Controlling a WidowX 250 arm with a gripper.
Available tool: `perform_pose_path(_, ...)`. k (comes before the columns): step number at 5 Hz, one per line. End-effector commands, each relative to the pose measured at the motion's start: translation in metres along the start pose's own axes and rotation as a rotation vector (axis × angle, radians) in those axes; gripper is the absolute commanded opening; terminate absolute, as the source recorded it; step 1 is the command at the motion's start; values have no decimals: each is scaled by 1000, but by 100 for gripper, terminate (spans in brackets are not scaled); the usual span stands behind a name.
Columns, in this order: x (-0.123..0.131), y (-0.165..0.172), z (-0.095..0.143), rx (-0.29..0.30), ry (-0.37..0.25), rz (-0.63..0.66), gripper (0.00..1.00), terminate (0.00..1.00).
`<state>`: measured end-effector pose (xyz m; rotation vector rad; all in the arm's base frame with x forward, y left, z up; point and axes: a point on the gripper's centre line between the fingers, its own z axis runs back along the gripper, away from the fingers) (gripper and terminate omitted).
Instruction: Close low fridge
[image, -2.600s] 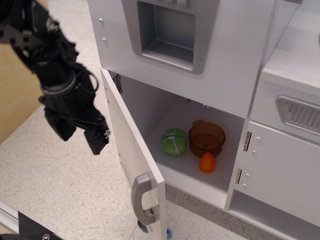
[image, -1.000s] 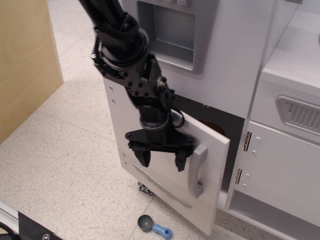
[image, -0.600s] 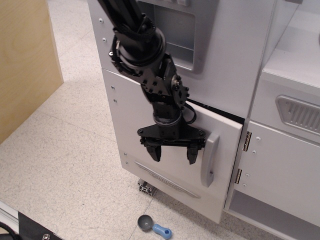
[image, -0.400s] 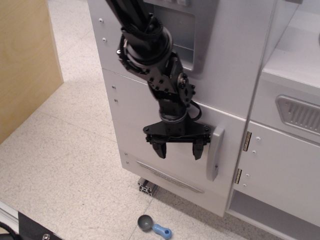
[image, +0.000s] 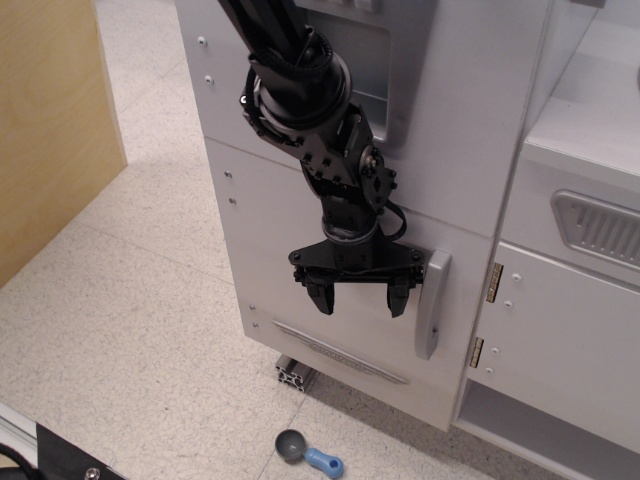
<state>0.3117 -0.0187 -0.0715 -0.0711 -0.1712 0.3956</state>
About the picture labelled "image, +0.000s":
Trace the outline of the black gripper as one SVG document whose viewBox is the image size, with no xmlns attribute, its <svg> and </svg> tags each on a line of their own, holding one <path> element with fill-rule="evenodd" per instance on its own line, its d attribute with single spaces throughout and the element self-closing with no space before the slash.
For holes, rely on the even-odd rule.
<svg viewBox="0 0 640 480">
<path fill-rule="evenodd" d="M 336 283 L 387 284 L 392 318 L 401 316 L 410 291 L 423 283 L 425 254 L 391 241 L 381 232 L 360 244 L 324 240 L 289 254 L 294 279 L 304 285 L 317 309 L 332 315 Z"/>
</svg>

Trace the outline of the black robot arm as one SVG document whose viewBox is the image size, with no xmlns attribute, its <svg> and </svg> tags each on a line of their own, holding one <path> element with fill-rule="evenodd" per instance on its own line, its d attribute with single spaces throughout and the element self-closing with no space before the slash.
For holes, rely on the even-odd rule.
<svg viewBox="0 0 640 480">
<path fill-rule="evenodd" d="M 380 227 L 386 211 L 404 215 L 390 199 L 396 173 L 352 98 L 346 63 L 291 1 L 221 6 L 249 50 L 244 118 L 259 138 L 299 160 L 321 202 L 325 239 L 290 253 L 296 282 L 326 315 L 336 284 L 384 284 L 391 315 L 402 315 L 423 281 L 425 256 L 399 244 L 405 225 L 391 235 Z"/>
</svg>

